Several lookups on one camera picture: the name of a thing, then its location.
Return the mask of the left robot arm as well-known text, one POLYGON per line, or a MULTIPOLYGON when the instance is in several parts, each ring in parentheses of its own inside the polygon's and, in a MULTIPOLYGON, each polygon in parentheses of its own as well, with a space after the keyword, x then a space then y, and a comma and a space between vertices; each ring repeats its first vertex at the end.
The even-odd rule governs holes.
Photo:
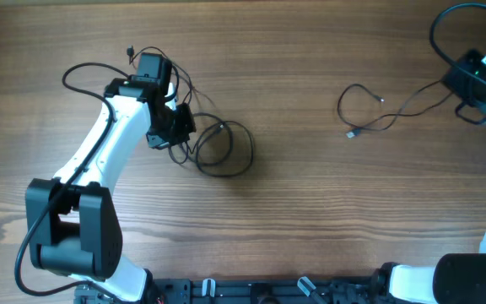
POLYGON ((152 149, 185 144, 195 123, 177 101, 179 68, 160 49, 127 52, 136 73, 120 72, 103 94, 101 112, 73 158, 51 179, 26 189, 28 231, 14 265, 18 288, 51 296, 79 287, 108 303, 163 303, 149 270, 122 254, 115 185, 140 139, 152 149))

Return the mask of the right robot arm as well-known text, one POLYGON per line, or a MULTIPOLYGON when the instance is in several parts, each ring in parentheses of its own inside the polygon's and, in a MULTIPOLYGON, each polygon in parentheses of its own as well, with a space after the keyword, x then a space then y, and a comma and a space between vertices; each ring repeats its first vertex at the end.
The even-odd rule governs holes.
MULTIPOLYGON (((469 50, 457 60, 442 51, 435 32, 453 8, 441 12, 429 28, 429 43, 449 65, 441 79, 459 103, 456 117, 473 126, 486 125, 486 52, 469 50)), ((393 264, 384 267, 387 295, 408 303, 486 303, 486 226, 478 250, 447 253, 433 266, 393 264)))

